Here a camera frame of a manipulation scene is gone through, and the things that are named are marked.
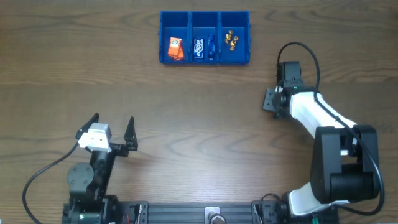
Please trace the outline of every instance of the blue divided container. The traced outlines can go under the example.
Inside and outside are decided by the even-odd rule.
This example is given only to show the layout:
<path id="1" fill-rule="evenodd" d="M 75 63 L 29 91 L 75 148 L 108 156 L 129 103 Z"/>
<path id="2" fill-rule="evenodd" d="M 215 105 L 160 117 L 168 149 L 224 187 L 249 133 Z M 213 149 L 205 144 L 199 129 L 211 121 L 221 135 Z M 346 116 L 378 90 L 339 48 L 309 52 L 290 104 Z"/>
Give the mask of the blue divided container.
<path id="1" fill-rule="evenodd" d="M 164 64 L 247 64 L 250 61 L 249 11 L 187 12 L 162 11 L 160 13 L 159 60 Z M 234 51 L 227 45 L 225 35 L 233 30 L 239 40 Z M 214 35 L 216 52 L 208 58 L 208 36 Z M 181 38 L 184 60 L 174 60 L 167 55 L 171 37 Z M 193 58 L 193 40 L 204 39 L 203 60 Z"/>

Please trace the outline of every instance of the wooden tabletop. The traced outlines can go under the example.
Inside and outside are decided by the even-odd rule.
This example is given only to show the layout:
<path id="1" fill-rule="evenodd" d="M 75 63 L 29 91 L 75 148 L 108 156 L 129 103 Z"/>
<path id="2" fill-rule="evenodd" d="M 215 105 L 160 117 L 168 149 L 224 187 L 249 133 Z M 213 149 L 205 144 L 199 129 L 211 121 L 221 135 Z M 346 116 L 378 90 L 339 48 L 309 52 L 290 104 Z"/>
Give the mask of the wooden tabletop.
<path id="1" fill-rule="evenodd" d="M 250 10 L 250 64 L 160 64 L 161 10 Z M 116 159 L 108 188 L 120 200 L 251 202 L 300 188 L 313 139 L 262 110 L 279 49 L 299 41 L 318 57 L 326 101 L 377 129 L 384 208 L 372 217 L 340 211 L 341 222 L 398 222 L 397 15 L 396 1 L 1 1 L 0 219 L 32 223 L 25 183 L 70 150 L 95 112 L 119 143 L 136 120 L 139 151 Z M 315 83 L 304 49 L 289 47 L 282 60 L 299 60 Z M 89 158 L 78 150 L 33 182 L 27 201 L 40 221 L 60 223 L 67 172 Z"/>

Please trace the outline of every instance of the white plastic part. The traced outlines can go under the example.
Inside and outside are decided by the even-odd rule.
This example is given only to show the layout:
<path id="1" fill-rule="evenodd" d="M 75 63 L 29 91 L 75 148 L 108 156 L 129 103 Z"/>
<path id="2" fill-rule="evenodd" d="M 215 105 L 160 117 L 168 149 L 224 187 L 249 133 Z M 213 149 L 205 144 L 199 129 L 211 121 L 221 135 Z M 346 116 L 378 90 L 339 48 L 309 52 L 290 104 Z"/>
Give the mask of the white plastic part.
<path id="1" fill-rule="evenodd" d="M 111 139 L 111 129 L 107 124 L 93 123 L 88 132 L 83 133 L 78 143 L 81 148 L 87 147 L 91 151 L 111 152 L 109 140 Z"/>
<path id="2" fill-rule="evenodd" d="M 349 203 L 349 201 L 339 200 L 330 204 L 321 204 L 313 195 L 310 182 L 305 184 L 302 188 L 289 193 L 290 212 L 296 216 L 308 215 L 309 213 L 326 209 L 333 204 L 342 205 L 345 203 Z"/>
<path id="3" fill-rule="evenodd" d="M 337 115 L 340 120 L 346 123 L 349 127 L 352 128 L 356 124 L 337 113 L 337 111 L 323 100 L 320 93 L 318 93 L 317 96 L 319 102 L 323 106 L 328 108 L 328 110 L 330 110 L 334 115 Z M 313 92 L 294 94 L 290 99 L 290 114 L 293 118 L 297 119 L 304 125 L 313 138 L 315 137 L 315 130 L 317 127 L 333 126 L 335 128 L 343 128 L 343 125 L 332 118 L 315 102 Z"/>

